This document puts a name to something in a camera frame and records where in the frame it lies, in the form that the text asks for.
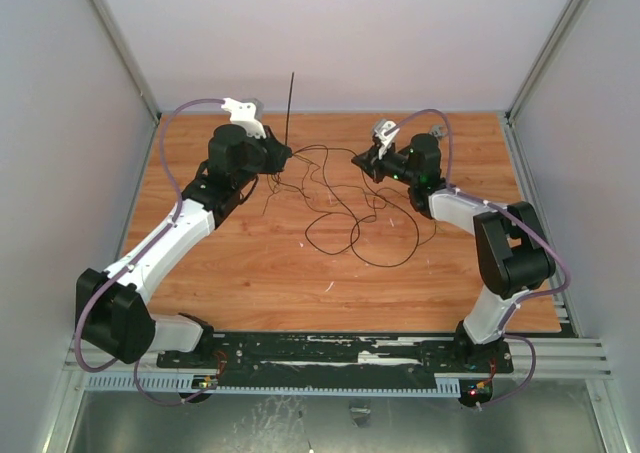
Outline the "black zip tie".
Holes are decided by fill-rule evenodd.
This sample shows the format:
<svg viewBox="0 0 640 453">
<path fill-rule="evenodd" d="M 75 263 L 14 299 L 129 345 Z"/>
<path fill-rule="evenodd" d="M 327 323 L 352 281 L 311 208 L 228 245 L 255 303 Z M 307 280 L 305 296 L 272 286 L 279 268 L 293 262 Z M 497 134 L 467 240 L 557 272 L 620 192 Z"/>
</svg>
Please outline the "black zip tie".
<svg viewBox="0 0 640 453">
<path fill-rule="evenodd" d="M 285 144 L 285 146 L 288 146 L 288 143 L 289 143 L 290 118 L 291 118 L 291 107 L 292 107 L 294 82 L 295 82 L 295 71 L 292 71 L 291 74 L 290 74 L 290 79 L 289 79 L 287 104 L 286 104 L 286 112 L 285 112 L 285 125 L 284 125 L 284 144 Z"/>
</svg>

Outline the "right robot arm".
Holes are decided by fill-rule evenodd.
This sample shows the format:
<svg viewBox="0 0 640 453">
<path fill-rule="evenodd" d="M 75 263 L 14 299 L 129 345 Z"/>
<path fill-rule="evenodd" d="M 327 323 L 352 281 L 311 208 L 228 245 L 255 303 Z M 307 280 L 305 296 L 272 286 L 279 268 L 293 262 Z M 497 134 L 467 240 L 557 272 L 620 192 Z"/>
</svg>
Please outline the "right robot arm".
<svg viewBox="0 0 640 453">
<path fill-rule="evenodd" d="M 416 212 L 474 237 L 482 289 L 456 327 L 453 356 L 466 371 L 498 358 L 505 327 L 519 303 L 556 271 L 534 207 L 524 201 L 494 204 L 449 186 L 442 176 L 438 140 L 429 134 L 414 136 L 400 151 L 376 139 L 352 163 L 376 183 L 389 177 L 407 185 Z"/>
</svg>

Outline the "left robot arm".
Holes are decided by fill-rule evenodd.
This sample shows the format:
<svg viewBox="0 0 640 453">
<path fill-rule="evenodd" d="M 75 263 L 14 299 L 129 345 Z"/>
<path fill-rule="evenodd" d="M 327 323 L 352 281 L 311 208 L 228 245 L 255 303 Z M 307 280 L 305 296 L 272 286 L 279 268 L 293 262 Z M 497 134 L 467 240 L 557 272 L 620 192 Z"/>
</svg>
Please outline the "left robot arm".
<svg viewBox="0 0 640 453">
<path fill-rule="evenodd" d="M 184 256 L 248 199 L 259 176 L 282 172 L 291 156 L 271 131 L 252 137 L 238 125 L 216 128 L 207 159 L 167 217 L 124 257 L 78 278 L 74 346 L 89 343 L 125 364 L 177 351 L 193 367 L 208 365 L 212 327 L 185 313 L 153 315 L 148 304 Z"/>
</svg>

